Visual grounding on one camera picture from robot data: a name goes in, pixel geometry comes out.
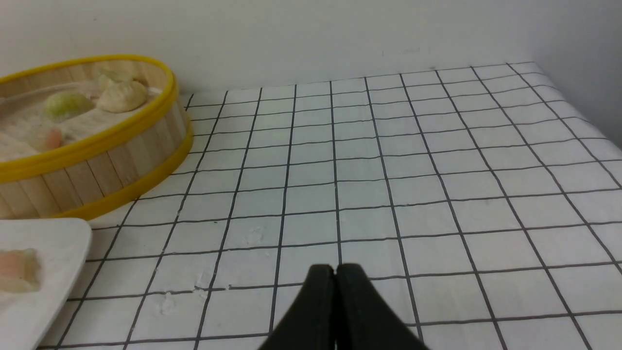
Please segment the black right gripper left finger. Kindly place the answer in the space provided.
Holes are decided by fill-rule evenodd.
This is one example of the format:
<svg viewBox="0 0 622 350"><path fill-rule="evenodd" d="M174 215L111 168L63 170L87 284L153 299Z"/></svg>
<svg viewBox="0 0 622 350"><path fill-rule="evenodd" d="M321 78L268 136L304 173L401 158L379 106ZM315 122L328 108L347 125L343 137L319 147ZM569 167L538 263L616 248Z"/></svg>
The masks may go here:
<svg viewBox="0 0 622 350"><path fill-rule="evenodd" d="M297 297L260 349L333 350L334 276L329 264L313 264Z"/></svg>

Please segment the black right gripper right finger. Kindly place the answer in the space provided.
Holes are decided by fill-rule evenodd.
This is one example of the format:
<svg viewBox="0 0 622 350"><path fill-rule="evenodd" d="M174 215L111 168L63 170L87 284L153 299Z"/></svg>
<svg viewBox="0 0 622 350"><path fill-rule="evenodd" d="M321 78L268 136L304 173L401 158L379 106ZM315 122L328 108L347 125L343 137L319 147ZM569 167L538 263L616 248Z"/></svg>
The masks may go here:
<svg viewBox="0 0 622 350"><path fill-rule="evenodd" d="M336 270L336 348L338 350L426 350L399 319L359 264Z"/></svg>

